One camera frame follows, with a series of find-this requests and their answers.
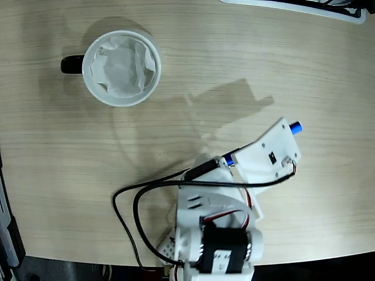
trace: wooden table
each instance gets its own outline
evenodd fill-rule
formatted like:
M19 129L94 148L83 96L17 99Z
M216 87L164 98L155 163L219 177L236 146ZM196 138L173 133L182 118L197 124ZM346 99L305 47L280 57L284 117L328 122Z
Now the wooden table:
M189 167L299 120L297 176L260 196L261 264L375 250L375 18L364 25L218 0L5 1L0 9L0 148L28 255L135 265L112 206L118 188ZM97 101L62 57L141 28L163 53L156 92L131 108ZM146 265L156 259L120 209ZM157 244L175 189L148 194Z

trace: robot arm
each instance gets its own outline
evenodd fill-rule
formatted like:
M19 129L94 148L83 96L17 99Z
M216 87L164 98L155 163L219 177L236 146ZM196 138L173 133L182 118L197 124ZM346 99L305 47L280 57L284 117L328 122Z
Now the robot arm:
M295 173L301 153L293 134L300 130L299 124L289 127L280 119L254 143L223 156L199 156L182 180L234 183L234 166L245 183L277 181ZM263 236L255 227L263 213L256 195L265 189L181 185L174 238L169 235L159 247L184 262L171 271L171 280L251 280L253 262L263 254Z

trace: black wire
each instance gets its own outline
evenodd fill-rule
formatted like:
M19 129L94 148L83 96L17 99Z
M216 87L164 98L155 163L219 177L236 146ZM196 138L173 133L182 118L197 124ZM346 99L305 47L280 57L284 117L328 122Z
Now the black wire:
M328 5L329 3L331 3L333 0L328 0L328 1L326 1L326 2L324 2L324 3L322 3L323 5Z
M294 176L295 173L292 172L291 174L288 174L284 177L281 177L280 179L276 181L271 181L269 183L219 183L215 181L185 181L185 180L169 180L169 181L158 181L156 183L152 183L144 188L142 188L134 197L133 200L133 216L134 216L134 222L135 226L137 227L137 230L139 232L139 235L141 236L143 242L147 246L147 248L159 259L162 259L165 262L169 262L173 265L177 266L183 266L183 262L181 261L174 261L173 259L167 258L166 256L162 255L158 252L152 246L150 241L148 240L146 233L144 232L141 224L141 220L139 219L139 212L138 212L138 206L139 206L139 200L141 199L142 195L146 192L157 189L159 187L166 187L166 186L205 186L205 187L245 187L245 188L258 188L258 187L267 187L267 186L273 186L275 184L282 183L283 181L288 180L290 177Z
M138 187L142 187L142 186L148 186L150 184L155 184L155 183L158 183L160 181L165 181L165 180L169 180L169 179L172 179L174 177L177 177L179 175L181 175L182 173L184 173L185 171L187 171L188 169L185 169L185 170L182 170L182 171L179 171L177 173L174 173L170 176L166 176L166 177L162 177L161 179L157 179L157 180L152 180L152 181L148 181L146 183L140 183L140 184L135 184L133 186L128 186L128 187L123 187L121 189L119 189L118 191L115 192L115 194L113 194L112 196L112 206L113 206L113 209L117 215L117 218L119 219L120 223L122 224L122 227L124 227L126 233L128 234L129 236L129 240L130 240L130 243L133 247L133 251L134 251L134 255L135 255L135 259L137 260L137 263L139 265L139 267L145 271L150 271L148 269L146 269L143 265L142 265L142 262L141 262L141 259L139 258L139 253L138 253L138 249L137 249L137 245L133 239L133 236L131 235L131 232L128 228L128 226L126 225L124 219L122 218L121 214L120 214L120 211L118 210L118 207L117 207L117 203L116 203L116 198L123 192L125 191L128 191L128 190L132 190L132 189L137 189Z

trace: small black switch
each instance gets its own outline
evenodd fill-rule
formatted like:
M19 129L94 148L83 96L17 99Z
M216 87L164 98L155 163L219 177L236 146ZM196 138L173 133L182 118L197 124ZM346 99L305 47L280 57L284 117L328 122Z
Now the small black switch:
M270 161L271 161L272 165L276 163L276 157L275 157L275 155L274 155L273 152L271 152L271 153L268 155L268 157L270 158Z

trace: white object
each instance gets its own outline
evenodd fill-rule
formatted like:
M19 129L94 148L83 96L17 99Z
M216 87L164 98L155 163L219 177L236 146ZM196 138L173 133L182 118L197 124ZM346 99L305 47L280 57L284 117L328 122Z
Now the white object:
M267 8L277 8L282 10L290 10L295 12L310 13L311 15L325 16L327 18L344 20L347 22L352 22L356 24L362 24L366 20L366 11L361 10L361 16L359 18L354 18L352 16L343 15L341 13L335 13L327 10L315 9L311 7L306 7L302 5L295 5L289 3L268 1L268 0L220 0L228 4L242 4L242 5L252 5Z
M256 142L235 150L231 156L242 180L246 183L266 183L284 177L293 171L294 165L301 159L294 136L284 118L274 124ZM211 163L209 166L201 167L199 171L206 172L199 174L194 181L234 182L231 168L228 167L224 157L202 154L196 159L193 168L212 160L215 165ZM237 188L180 186L175 232L172 230L158 248L160 253L164 255L167 253L166 256L169 258L173 252L173 260L184 261L184 268L179 268L177 271L178 281L251 280L254 274L253 263L261 259L264 247L262 233L255 227L256 221L263 217L256 194L265 189L247 190L250 193L252 208L247 205L247 200ZM226 274L231 251L217 249L213 256L212 272L200 273L196 262L200 260L204 249L202 218L210 214L224 213L227 210L240 211L217 218L214 221L217 227L240 227L244 216L246 214L250 216L250 221L244 229L249 240L242 271ZM174 281L174 270L170 273L170 280Z
M150 48L132 36L114 36L96 51L91 64L93 80L109 95L130 98L141 94L154 79L155 59Z
M270 161L271 154L276 161L273 164ZM291 172L293 166L287 163L287 159L295 163L301 159L298 145L285 118L281 118L256 142L235 151L231 156L246 183L275 181ZM256 195L267 188L253 189L253 192Z
M110 93L108 93L107 87L103 87L103 85L98 84L98 82L103 84L108 83L108 79L106 80L103 77L103 71L91 70L91 65L94 63L94 59L98 54L98 51L103 49L103 46L107 47L106 49L110 49L111 45L112 48L118 49L124 42L120 43L115 41L111 44L111 40L113 40L112 38L122 38L122 36L127 38L131 37L135 42L140 42L137 48L141 49L143 46L146 47L144 48L145 58L143 59L143 61L142 59L139 59L138 62L140 64L145 63L145 68L147 68L151 72L154 72L151 81L144 81L144 89L142 91L139 91L137 94L136 90L134 89L133 91L130 91L128 93L123 91L122 88L126 86L126 83L124 82L125 77L122 81L118 81L118 79L116 78L115 90L112 89ZM123 50L120 52L120 54L114 53L114 56L112 57L113 60L115 60L118 55L121 56L126 52L129 53L129 51L126 51L126 48L121 47L120 49ZM99 60L97 64L97 66L104 66L105 61ZM156 86L160 81L161 71L162 61L159 47L157 46L155 39L149 33L142 30L116 30L100 36L87 49L82 63L83 79L88 90L101 102L114 107L130 107L132 105L139 104L140 102L148 98L155 91ZM139 89L142 88L139 86L140 84L142 84L142 82L143 81L137 81Z

